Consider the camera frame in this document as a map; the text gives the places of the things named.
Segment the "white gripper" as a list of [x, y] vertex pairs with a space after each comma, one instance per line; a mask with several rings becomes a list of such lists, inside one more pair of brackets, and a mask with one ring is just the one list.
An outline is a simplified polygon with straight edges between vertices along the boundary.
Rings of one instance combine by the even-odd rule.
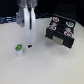
[[36, 20], [34, 10], [24, 9], [24, 28], [26, 43], [31, 44], [36, 41]]

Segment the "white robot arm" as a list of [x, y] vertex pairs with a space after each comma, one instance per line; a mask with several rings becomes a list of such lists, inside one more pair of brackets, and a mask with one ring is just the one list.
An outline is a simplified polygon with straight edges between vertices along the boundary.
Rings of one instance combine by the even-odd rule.
[[36, 21], [34, 8], [37, 0], [17, 0], [19, 11], [16, 22], [25, 28], [26, 43], [32, 45], [36, 40]]

